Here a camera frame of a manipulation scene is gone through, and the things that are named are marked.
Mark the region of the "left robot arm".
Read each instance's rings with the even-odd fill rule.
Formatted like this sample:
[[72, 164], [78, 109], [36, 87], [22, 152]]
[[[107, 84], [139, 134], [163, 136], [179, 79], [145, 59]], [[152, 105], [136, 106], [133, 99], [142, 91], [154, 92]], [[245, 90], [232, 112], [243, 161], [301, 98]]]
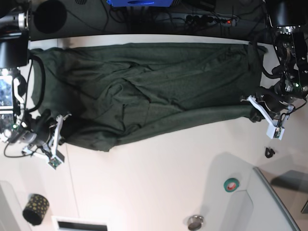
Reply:
[[297, 99], [308, 96], [308, 46], [302, 27], [308, 23], [308, 3], [305, 0], [265, 0], [267, 27], [254, 37], [253, 50], [258, 54], [258, 41], [268, 34], [279, 64], [269, 73], [258, 58], [262, 73], [278, 82], [266, 89], [259, 87], [255, 97], [271, 119], [281, 122], [285, 112]]

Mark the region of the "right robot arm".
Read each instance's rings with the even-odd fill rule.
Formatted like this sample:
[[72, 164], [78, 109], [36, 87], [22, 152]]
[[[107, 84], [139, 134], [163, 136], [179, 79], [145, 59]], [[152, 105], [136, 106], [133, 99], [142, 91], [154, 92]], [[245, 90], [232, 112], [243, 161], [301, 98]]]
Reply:
[[[29, 0], [0, 2], [0, 139], [22, 141], [30, 146], [52, 147], [60, 138], [61, 122], [49, 110], [33, 119], [31, 113], [43, 102], [46, 73], [42, 60], [28, 49], [31, 25], [48, 34], [58, 31], [66, 22], [66, 8], [58, 0], [46, 0], [35, 10]], [[20, 68], [36, 62], [41, 85], [36, 105], [26, 107], [27, 82]]]

